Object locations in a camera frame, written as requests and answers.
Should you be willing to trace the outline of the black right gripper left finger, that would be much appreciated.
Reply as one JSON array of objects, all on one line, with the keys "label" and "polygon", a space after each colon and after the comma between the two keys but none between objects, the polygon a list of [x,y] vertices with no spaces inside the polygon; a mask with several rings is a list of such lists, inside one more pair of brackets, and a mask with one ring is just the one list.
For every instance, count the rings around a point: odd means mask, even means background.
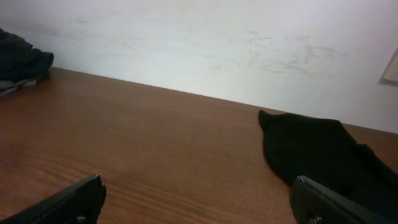
[{"label": "black right gripper left finger", "polygon": [[1,224],[97,224],[106,198],[100,175],[91,175]]}]

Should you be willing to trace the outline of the dark green t-shirt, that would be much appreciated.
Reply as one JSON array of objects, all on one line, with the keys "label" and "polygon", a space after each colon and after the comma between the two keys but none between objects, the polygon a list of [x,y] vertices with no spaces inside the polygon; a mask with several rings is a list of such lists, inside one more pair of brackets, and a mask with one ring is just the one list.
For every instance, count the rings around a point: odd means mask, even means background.
[{"label": "dark green t-shirt", "polygon": [[41,51],[18,35],[1,29],[1,81],[15,80],[18,74],[41,58]]}]

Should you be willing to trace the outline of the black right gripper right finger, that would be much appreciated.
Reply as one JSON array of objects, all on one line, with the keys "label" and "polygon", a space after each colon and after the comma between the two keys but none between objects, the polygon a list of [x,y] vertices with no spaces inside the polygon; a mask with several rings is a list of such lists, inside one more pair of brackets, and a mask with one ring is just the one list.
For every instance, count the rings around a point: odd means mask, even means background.
[{"label": "black right gripper right finger", "polygon": [[392,224],[306,176],[293,181],[289,202],[298,224]]}]

